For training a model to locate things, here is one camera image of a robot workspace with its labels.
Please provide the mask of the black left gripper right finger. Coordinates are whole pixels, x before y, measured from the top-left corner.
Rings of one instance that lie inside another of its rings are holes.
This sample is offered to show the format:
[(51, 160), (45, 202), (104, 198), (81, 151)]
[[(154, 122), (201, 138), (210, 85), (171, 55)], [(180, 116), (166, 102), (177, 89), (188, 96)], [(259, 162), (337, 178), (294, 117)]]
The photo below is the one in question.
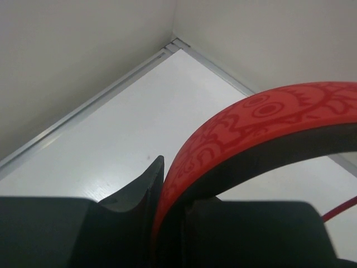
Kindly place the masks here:
[(324, 223), (305, 202), (213, 199), (185, 210), (165, 267), (355, 267), (337, 257)]

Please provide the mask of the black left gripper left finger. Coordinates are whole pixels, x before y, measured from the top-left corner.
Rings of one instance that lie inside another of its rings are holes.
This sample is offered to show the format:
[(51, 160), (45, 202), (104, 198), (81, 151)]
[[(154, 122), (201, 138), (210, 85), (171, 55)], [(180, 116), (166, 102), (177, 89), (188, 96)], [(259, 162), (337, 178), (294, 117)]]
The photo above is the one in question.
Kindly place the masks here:
[(1, 198), (2, 267), (149, 267), (164, 158), (99, 202)]

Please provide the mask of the red black headphones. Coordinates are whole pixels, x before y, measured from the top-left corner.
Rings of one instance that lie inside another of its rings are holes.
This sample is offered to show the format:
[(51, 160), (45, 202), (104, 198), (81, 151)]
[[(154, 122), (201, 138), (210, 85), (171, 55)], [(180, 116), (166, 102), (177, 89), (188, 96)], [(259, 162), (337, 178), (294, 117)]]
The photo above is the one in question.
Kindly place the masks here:
[(356, 83), (271, 89), (222, 110), (184, 143), (164, 182), (152, 247), (173, 243), (178, 214), (275, 168), (356, 150)]

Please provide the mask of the aluminium table edge rail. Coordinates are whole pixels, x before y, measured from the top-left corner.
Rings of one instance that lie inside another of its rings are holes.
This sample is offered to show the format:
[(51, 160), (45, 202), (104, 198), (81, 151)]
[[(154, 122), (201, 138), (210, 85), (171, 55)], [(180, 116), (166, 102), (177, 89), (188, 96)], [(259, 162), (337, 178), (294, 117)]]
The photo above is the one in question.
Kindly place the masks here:
[(240, 81), (234, 79), (222, 68), (215, 65), (212, 61), (192, 49), (190, 45), (176, 38), (168, 43), (159, 52), (155, 53), (143, 63), (136, 66), (129, 73), (126, 73), (113, 84), (75, 108), (73, 111), (35, 136), (29, 142), (18, 148), (15, 152), (6, 156), (3, 160), (1, 160), (1, 177), (4, 177), (4, 175), (9, 173), (12, 168), (16, 168), (16, 166), (20, 165), (21, 162), (24, 162), (36, 151), (46, 147), (45, 142), (49, 141), (51, 138), (59, 137), (65, 131), (65, 128), (68, 128), (71, 125), (76, 125), (78, 122), (82, 121), (84, 118), (95, 112), (99, 107), (105, 105), (106, 102), (126, 90), (130, 85), (136, 83), (136, 81), (140, 80), (141, 77), (145, 76), (151, 70), (156, 68), (156, 66), (160, 65), (162, 62), (166, 61), (179, 51), (184, 51), (190, 55), (193, 59), (209, 69), (216, 76), (220, 77), (221, 80), (228, 83), (241, 94), (250, 96), (255, 93)]

